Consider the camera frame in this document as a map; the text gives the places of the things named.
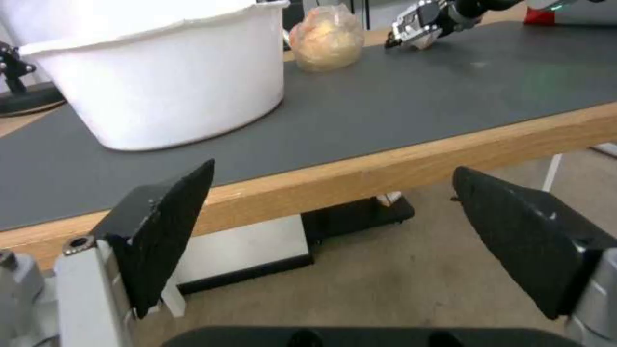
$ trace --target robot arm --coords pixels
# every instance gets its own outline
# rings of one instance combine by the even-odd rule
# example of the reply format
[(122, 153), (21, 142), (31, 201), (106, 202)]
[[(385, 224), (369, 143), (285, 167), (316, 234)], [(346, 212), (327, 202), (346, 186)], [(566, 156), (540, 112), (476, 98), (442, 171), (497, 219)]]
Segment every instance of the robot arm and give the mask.
[[(507, 10), (521, 1), (419, 0), (397, 16), (384, 46), (386, 49), (400, 45), (424, 49), (442, 36), (473, 28), (490, 10)], [(557, 10), (573, 1), (575, 0), (527, 0), (527, 5), (537, 10)]]

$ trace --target table surface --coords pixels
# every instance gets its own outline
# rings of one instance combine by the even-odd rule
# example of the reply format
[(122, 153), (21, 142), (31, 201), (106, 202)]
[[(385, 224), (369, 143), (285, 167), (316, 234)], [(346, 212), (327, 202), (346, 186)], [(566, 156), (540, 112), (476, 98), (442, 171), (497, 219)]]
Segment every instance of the table surface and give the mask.
[[(486, 16), (483, 24), (521, 20), (524, 6)], [(367, 46), (387, 30), (366, 32)], [(286, 60), (293, 59), (286, 53)], [(0, 119), (0, 136), (46, 113)], [(459, 165), (490, 169), (617, 138), (617, 102), (398, 148), (212, 189), (193, 236), (311, 211), (448, 178)], [(107, 211), (0, 233), (0, 248), (30, 253), (48, 269), (63, 243), (90, 231)]]

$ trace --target beige carpet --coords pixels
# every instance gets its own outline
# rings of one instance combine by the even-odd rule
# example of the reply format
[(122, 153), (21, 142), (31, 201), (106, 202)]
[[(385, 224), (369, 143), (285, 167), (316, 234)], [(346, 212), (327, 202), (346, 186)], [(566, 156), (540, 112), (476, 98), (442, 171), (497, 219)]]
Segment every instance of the beige carpet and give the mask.
[[(539, 186), (547, 161), (496, 170)], [(617, 236), (617, 161), (564, 156), (553, 193)], [(136, 327), (155, 346), (205, 325), (534, 327), (560, 333), (483, 246), (449, 182), (405, 192), (416, 216), (324, 242), (315, 265), (188, 296), (186, 317), (162, 310)]]

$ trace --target bolt hole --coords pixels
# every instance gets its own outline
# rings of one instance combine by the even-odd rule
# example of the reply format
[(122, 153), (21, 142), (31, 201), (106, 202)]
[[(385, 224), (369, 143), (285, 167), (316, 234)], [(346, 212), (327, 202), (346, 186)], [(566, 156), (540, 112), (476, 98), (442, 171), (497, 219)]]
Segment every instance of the bolt hole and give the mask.
[(291, 336), (287, 347), (323, 347), (323, 342), (317, 333), (300, 330)]
[(428, 347), (465, 347), (449, 332), (434, 332), (428, 337)]
[(76, 238), (73, 241), (71, 241), (70, 245), (71, 245), (71, 247), (79, 247), (79, 246), (85, 245), (86, 242), (88, 242), (87, 238), (80, 237), (80, 238)]

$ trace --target red object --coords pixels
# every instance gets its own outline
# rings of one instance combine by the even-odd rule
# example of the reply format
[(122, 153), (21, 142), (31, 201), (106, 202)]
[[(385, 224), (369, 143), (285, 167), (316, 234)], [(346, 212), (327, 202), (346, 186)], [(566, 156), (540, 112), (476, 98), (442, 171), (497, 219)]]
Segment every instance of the red object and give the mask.
[(555, 13), (553, 11), (532, 10), (527, 8), (525, 24), (555, 25)]

